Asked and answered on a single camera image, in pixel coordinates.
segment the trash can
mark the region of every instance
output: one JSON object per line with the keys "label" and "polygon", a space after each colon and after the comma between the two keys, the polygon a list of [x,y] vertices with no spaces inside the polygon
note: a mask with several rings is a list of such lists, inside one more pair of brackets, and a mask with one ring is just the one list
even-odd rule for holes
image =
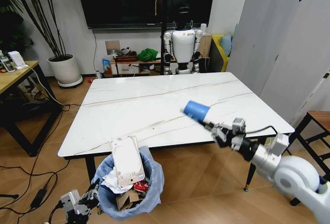
{"label": "trash can", "polygon": [[118,211],[116,195],[108,187],[101,185],[104,180],[103,177],[109,174],[114,167],[112,155],[109,155],[101,162],[92,180],[92,183],[94,183],[97,179],[100,179],[100,187],[98,188],[98,200],[100,202],[100,207],[104,213],[116,220],[124,220],[144,212],[149,213],[156,207],[157,204],[160,203],[160,194],[162,193],[164,186],[164,174],[162,167],[159,163],[154,161],[147,146],[140,147],[139,151],[145,176],[150,179],[150,187],[142,202],[137,204],[132,209]]}

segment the black screen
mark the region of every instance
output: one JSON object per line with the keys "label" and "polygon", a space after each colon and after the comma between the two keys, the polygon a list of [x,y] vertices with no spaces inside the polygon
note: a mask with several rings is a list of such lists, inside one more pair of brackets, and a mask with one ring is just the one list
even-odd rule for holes
{"label": "black screen", "polygon": [[[160,27],[162,1],[155,0],[81,0],[87,26],[97,28]],[[169,0],[168,24],[176,20],[179,7],[189,6],[194,25],[208,24],[212,0]]]}

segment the marble tabletop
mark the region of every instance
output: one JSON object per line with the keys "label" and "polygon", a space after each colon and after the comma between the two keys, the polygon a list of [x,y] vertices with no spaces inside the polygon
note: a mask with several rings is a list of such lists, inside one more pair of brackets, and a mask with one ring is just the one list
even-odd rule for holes
{"label": "marble tabletop", "polygon": [[[180,111],[189,100],[211,106],[214,123],[241,117],[247,132],[267,125],[280,133],[294,131],[229,72],[105,78],[92,82],[58,156],[110,152],[109,141],[125,135],[149,147],[212,141],[207,130]],[[273,134],[267,129],[247,137]]]}

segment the cardboard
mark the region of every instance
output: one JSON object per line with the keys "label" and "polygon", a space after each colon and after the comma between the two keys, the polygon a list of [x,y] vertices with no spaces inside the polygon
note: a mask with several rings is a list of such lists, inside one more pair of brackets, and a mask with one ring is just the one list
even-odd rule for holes
{"label": "cardboard", "polygon": [[123,195],[116,197],[118,211],[122,211],[125,209],[129,209],[132,207],[134,202],[140,201],[138,193],[130,189],[129,191],[125,192]]}

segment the black chair leg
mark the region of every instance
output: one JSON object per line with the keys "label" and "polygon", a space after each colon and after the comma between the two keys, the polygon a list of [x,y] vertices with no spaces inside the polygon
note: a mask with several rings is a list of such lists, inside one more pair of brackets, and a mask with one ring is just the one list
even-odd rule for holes
{"label": "black chair leg", "polygon": [[290,204],[291,204],[292,206],[297,206],[299,203],[300,203],[300,201],[298,200],[298,198],[293,198],[293,199],[290,201]]}

